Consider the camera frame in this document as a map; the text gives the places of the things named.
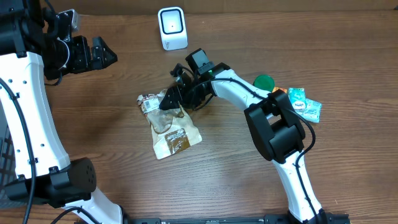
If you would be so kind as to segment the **brown beige cookie pouch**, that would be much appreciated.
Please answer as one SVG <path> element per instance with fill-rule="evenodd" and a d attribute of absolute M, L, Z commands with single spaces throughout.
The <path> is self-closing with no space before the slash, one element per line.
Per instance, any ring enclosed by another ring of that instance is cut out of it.
<path fill-rule="evenodd" d="M 181 106 L 169 110 L 160 109 L 160 103 L 166 97 L 168 94 L 165 90 L 137 97 L 137 105 L 150 124 L 153 150 L 158 160 L 202 142 L 198 128 Z"/>

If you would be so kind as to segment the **green lid jar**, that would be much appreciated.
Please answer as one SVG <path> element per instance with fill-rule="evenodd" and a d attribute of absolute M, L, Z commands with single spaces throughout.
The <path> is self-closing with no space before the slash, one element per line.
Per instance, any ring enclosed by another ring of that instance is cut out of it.
<path fill-rule="evenodd" d="M 253 85 L 256 88 L 272 92 L 275 87 L 275 81 L 271 76 L 263 74 L 254 79 Z"/>

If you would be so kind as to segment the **small orange snack packet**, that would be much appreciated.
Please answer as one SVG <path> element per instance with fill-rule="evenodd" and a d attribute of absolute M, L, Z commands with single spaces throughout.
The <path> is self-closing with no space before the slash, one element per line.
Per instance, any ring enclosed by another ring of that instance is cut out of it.
<path fill-rule="evenodd" d="M 272 92 L 276 92 L 276 91 L 283 91 L 284 93 L 286 93 L 287 94 L 287 92 L 288 92 L 288 90 L 287 89 L 285 89 L 285 88 L 280 88 L 280 87 L 274 87 L 274 89 L 273 89 L 273 91 Z"/>

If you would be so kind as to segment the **small teal white packet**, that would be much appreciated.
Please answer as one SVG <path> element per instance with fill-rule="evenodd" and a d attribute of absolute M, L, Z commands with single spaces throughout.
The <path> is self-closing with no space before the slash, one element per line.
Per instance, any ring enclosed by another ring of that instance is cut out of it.
<path fill-rule="evenodd" d="M 306 108 L 304 88 L 289 88 L 288 96 L 294 110 L 302 111 Z"/>

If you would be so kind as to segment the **teal tissue packet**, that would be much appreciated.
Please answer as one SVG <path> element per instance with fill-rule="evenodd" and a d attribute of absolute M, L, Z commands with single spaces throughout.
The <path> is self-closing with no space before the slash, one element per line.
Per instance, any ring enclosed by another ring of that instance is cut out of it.
<path fill-rule="evenodd" d="M 298 111 L 298 114 L 307 121 L 313 123 L 319 123 L 322 104 L 308 98 L 305 100 L 305 104 L 306 104 L 305 109 L 302 111 Z"/>

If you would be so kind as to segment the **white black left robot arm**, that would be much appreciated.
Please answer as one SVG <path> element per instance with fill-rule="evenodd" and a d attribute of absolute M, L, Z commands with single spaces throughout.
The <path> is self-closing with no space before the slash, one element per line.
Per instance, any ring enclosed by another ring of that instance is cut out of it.
<path fill-rule="evenodd" d="M 117 55 L 101 37 L 88 44 L 73 9 L 39 1 L 1 2 L 1 106 L 12 137 L 16 179 L 9 200 L 74 212 L 87 223 L 127 223 L 128 216 L 96 184 L 93 163 L 71 160 L 57 134 L 46 86 L 71 73 L 107 68 Z"/>

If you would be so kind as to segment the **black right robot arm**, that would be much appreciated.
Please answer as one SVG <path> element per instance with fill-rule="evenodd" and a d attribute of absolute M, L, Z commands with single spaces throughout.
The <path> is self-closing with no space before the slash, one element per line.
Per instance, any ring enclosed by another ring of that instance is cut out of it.
<path fill-rule="evenodd" d="M 202 49 L 186 57 L 188 66 L 178 63 L 170 71 L 175 80 L 160 103 L 161 110 L 182 106 L 197 110 L 205 98 L 227 100 L 244 112 L 252 141 L 280 177 L 289 205 L 291 223 L 326 223 L 305 167 L 305 128 L 313 128 L 294 111 L 282 90 L 262 90 L 239 77 L 225 63 L 215 65 Z"/>

